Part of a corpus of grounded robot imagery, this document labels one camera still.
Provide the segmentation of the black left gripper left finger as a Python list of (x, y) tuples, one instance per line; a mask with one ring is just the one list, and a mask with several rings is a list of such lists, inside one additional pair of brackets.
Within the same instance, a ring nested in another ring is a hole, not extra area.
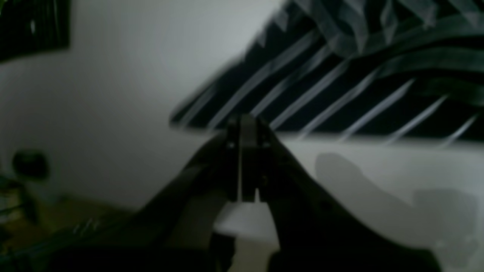
[(244, 144), (258, 144), (259, 119), (233, 116), (141, 210), (53, 254), (49, 272), (228, 272), (235, 237), (214, 225), (237, 201)]

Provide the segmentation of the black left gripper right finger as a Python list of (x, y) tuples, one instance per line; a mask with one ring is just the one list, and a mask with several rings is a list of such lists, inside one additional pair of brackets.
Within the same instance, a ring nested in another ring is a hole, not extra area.
[(433, 253), (403, 246), (371, 230), (319, 185), (256, 118), (266, 175), (263, 199), (280, 249), (269, 272), (440, 272)]

